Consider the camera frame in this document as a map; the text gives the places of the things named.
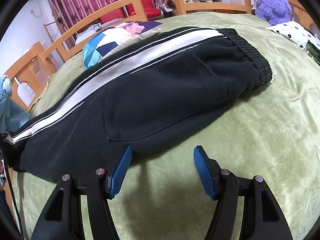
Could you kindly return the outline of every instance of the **cable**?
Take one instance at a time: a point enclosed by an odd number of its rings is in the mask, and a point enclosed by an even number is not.
[[[37,17],[37,18],[42,18],[43,14],[42,14],[42,8],[41,8],[41,6],[40,6],[39,0],[37,0],[37,3],[38,3],[38,5],[39,5],[41,14],[40,14],[40,15],[36,15],[33,10],[31,10],[31,13],[32,13],[35,17]]]
[[[10,188],[10,193],[11,193],[14,209],[15,209],[15,211],[17,213],[17,217],[18,217],[20,235],[21,235],[22,239],[24,239],[23,231],[22,231],[22,225],[21,225],[21,218],[20,218],[20,215],[19,215],[19,212],[18,212],[17,202],[16,202],[16,198],[14,197],[11,178],[10,178],[10,175],[9,175],[7,150],[6,150],[5,146],[4,146],[4,137],[3,137],[2,134],[0,134],[0,149],[1,149],[2,155],[3,155],[4,170],[5,170],[5,174],[7,175],[7,181],[8,181],[8,184],[9,184],[9,188]]]

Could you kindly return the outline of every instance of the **green blanket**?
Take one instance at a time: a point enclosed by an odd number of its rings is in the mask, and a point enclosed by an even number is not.
[[[120,239],[204,239],[216,203],[204,193],[193,163],[193,149],[202,145],[210,158],[237,176],[263,176],[293,238],[301,240],[320,215],[319,66],[252,15],[195,13],[161,22],[162,32],[182,26],[235,28],[269,61],[276,78],[183,143],[132,163],[120,193],[109,201]],[[51,78],[31,114],[53,106],[83,71],[79,53]],[[55,185],[28,173],[15,173],[13,184],[26,235],[31,236]],[[92,239],[85,197],[82,206],[86,239]],[[232,239],[239,236],[242,207],[239,198]]]

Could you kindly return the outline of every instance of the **purple plush toy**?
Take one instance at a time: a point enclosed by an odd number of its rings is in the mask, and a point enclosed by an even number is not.
[[[292,9],[287,0],[254,0],[256,16],[272,26],[291,20]]]

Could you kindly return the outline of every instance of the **blue towel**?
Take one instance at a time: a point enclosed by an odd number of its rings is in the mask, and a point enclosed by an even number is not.
[[[18,106],[11,98],[10,79],[0,77],[0,132],[16,131],[30,118],[30,114]]]

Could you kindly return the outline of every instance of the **wooden bed frame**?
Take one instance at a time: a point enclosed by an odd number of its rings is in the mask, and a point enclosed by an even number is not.
[[[11,79],[11,90],[12,90],[12,99],[21,107],[28,110],[23,101],[20,99],[17,93],[18,84],[15,82],[14,78],[18,80],[19,83],[27,82],[28,85],[35,92],[35,97],[31,101],[34,102],[45,87],[45,83],[41,83],[35,74],[35,68],[38,67],[43,75],[47,78],[49,75],[54,74],[56,69],[49,59],[51,53],[54,50],[57,50],[61,55],[64,62],[69,60],[72,56],[80,52],[87,41],[89,41],[95,34],[85,39],[78,45],[74,46],[70,50],[67,50],[63,43],[77,31],[81,30],[83,27],[93,22],[94,20],[100,18],[101,16],[126,6],[128,4],[133,5],[136,15],[125,18],[121,21],[118,21],[116,24],[126,22],[126,21],[147,21],[147,17],[142,7],[142,0],[119,0],[112,4],[109,4],[100,10],[89,15],[82,21],[75,24],[72,28],[67,30],[60,38],[58,38],[47,50],[44,50],[40,42],[34,44],[31,49],[23,55],[17,62],[15,62],[7,71],[6,75]],[[225,13],[249,13],[251,14],[251,0],[244,0],[245,5],[238,4],[229,4],[229,3],[184,3],[183,0],[174,0],[176,5],[175,15],[184,15],[187,11],[193,10],[214,10],[218,12]],[[302,5],[297,0],[288,0],[293,8],[294,12],[299,16],[300,24],[305,28],[309,29],[310,24],[313,23],[311,17],[302,7]],[[12,177],[13,170],[10,169],[10,176]],[[8,184],[6,183],[5,188],[7,192],[9,191]],[[6,194],[7,203],[9,204],[12,210],[12,198],[10,194]]]

